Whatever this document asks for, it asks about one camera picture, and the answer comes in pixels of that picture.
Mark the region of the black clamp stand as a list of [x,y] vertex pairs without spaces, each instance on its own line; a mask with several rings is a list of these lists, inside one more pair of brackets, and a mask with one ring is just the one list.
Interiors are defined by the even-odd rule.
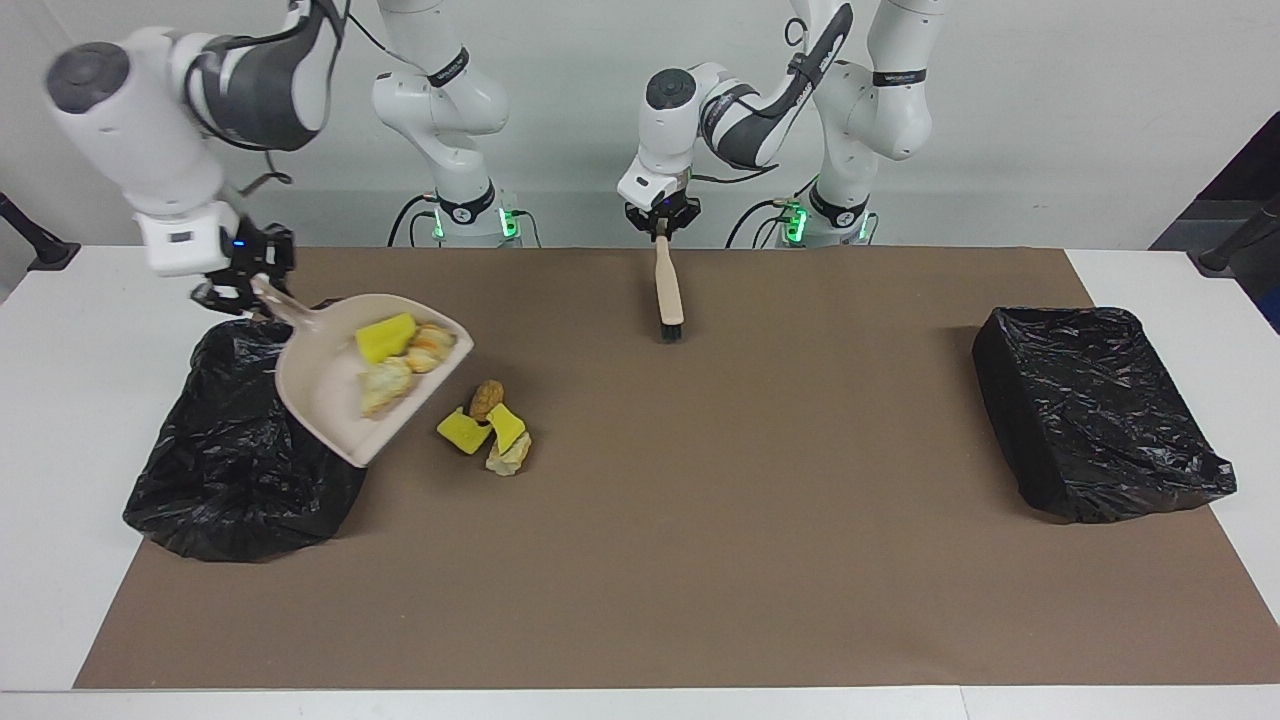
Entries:
[[60,272],[68,268],[82,245],[67,242],[26,215],[4,192],[0,192],[3,218],[35,251],[29,272]]
[[1229,266],[1236,254],[1268,240],[1277,232],[1280,232],[1280,192],[1262,202],[1257,213],[1222,242],[1192,259],[1202,275],[1225,277],[1229,275]]

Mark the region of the pale grey foam scrap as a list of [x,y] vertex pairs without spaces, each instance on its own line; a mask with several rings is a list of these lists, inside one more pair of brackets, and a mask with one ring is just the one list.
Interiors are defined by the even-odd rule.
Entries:
[[502,451],[495,442],[490,446],[485,468],[498,477],[513,477],[521,470],[531,447],[532,438],[529,432],[516,437],[506,451]]

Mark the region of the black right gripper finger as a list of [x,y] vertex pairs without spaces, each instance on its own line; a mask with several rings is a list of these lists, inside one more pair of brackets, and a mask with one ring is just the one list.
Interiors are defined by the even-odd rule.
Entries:
[[288,293],[288,275],[294,270],[294,233],[288,228],[262,229],[262,273],[270,283]]
[[232,316],[251,313],[251,293],[236,286],[202,282],[192,290],[192,300],[207,310]]

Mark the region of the beige plastic dustpan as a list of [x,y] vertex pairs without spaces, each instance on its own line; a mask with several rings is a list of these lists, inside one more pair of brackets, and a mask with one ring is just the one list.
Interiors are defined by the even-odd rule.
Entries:
[[[366,468],[379,455],[475,347],[474,337],[458,322],[397,295],[361,293],[312,310],[274,287],[265,274],[251,278],[250,286],[266,309],[293,328],[276,360],[282,402],[302,427],[356,468]],[[454,347],[438,369],[416,375],[407,395],[365,416],[360,375],[367,364],[357,348],[356,332],[401,313],[443,327],[454,336]]]

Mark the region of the beige hand brush black bristles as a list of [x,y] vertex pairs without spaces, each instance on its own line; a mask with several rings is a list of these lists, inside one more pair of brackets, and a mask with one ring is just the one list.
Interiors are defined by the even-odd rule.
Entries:
[[684,333],[684,301],[678,277],[669,251],[669,240],[664,234],[655,237],[655,293],[660,316],[660,341],[675,343]]

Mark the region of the tan foam scrap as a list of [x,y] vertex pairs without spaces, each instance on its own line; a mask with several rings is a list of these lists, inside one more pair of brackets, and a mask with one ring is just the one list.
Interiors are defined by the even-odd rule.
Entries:
[[413,374],[426,374],[439,368],[452,354],[456,336],[435,323],[417,325],[404,351]]

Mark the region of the bin with black liner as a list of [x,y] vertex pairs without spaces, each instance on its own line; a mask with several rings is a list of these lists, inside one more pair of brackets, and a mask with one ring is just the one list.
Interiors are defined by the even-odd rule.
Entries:
[[996,307],[972,359],[1021,498],[1064,521],[1105,524],[1236,493],[1135,314]]
[[207,331],[122,511],[145,539],[206,562],[262,562],[333,538],[366,471],[307,430],[276,392],[289,324]]

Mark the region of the yellow sponge piece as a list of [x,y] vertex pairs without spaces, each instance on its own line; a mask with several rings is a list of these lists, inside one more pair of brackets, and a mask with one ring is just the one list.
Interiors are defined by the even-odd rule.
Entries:
[[436,424],[436,433],[460,452],[475,455],[492,437],[493,427],[475,420],[458,406]]
[[419,332],[419,324],[410,313],[375,322],[355,332],[357,350],[365,363],[378,365],[402,355]]
[[506,404],[495,405],[485,419],[495,432],[495,447],[498,454],[506,454],[515,442],[527,432],[527,427],[518,415],[509,410]]

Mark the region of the brown table mat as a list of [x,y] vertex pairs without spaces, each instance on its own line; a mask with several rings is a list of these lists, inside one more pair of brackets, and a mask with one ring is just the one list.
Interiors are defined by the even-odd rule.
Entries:
[[[262,564],[143,544],[79,688],[1253,684],[1280,626],[1208,509],[1029,509],[972,342],[1087,307],[1061,251],[306,249],[307,304],[397,293],[475,350],[340,534]],[[485,379],[513,477],[436,433]]]

